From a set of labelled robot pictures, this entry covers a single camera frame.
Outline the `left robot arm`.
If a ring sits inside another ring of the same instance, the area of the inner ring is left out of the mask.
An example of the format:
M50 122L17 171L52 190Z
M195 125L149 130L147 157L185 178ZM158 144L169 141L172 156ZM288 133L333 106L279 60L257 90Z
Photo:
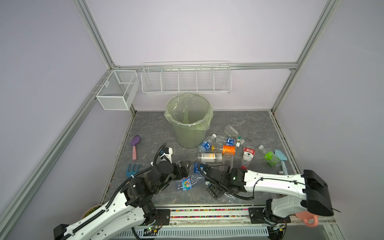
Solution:
M111 199L87 217L71 225L54 228L56 240L109 240L117 234L155 222L158 211L152 202L154 195L171 181L189 175L192 163L178 164L160 161L127 178Z

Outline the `tall clear bottle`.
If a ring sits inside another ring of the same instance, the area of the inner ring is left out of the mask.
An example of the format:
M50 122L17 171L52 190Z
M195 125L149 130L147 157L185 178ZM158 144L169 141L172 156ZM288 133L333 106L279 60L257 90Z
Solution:
M223 171L230 172L234 165L234 156L230 154L223 154Z

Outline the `clear bottle white cap front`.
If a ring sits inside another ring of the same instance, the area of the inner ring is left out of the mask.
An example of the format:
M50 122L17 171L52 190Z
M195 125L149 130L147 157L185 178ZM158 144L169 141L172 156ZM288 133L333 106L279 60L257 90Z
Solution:
M238 198L233 196L233 195L230 195L228 193L224 193L224 195L222 196L222 198L227 202L227 203L230 203L230 204L236 204L238 202Z

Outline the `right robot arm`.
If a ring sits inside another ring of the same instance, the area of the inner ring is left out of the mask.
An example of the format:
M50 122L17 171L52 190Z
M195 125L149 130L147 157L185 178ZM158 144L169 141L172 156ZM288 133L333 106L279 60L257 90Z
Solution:
M224 172L204 164L198 170L220 192L234 197L239 192L282 195L266 202L264 219L270 223L302 212L322 217L334 215L328 184L312 170L296 175L274 175L237 168Z

